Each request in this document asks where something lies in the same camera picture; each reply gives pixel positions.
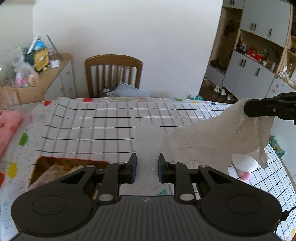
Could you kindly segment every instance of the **chair backrest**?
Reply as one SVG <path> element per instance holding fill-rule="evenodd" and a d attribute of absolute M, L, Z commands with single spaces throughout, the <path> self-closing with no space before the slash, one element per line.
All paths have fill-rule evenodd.
<path fill-rule="evenodd" d="M 104 88 L 115 87 L 120 82 L 139 88 L 142 67 L 142 61 L 126 55 L 103 54 L 90 57 L 85 61 L 89 95 L 93 97 L 95 91 L 99 94 Z"/>

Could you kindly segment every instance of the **cabinet handle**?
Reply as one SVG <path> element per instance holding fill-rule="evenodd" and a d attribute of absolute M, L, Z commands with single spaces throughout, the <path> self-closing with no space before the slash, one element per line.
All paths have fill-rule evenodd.
<path fill-rule="evenodd" d="M 258 72 L 257 72 L 256 76 L 258 76 L 259 72 L 260 72 L 260 68 L 258 69 Z"/>

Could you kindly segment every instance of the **pink cloth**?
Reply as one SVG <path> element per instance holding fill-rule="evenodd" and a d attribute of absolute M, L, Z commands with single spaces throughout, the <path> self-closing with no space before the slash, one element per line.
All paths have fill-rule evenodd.
<path fill-rule="evenodd" d="M 22 114 L 18 111 L 0 110 L 0 158 L 6 150 L 15 130 L 22 121 Z"/>

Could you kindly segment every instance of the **plush toy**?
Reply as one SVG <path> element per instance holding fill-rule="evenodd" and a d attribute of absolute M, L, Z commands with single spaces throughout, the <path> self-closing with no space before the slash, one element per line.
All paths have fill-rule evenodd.
<path fill-rule="evenodd" d="M 244 181 L 248 181 L 250 173 L 255 171 L 259 166 L 258 162 L 249 155 L 232 154 L 232 163 Z"/>

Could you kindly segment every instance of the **red box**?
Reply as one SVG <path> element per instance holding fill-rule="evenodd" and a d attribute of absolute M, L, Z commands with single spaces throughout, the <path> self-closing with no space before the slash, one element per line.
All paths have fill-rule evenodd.
<path fill-rule="evenodd" d="M 248 49 L 247 55 L 251 56 L 252 58 L 262 61 L 263 56 L 261 54 L 256 53 L 254 50 Z"/>

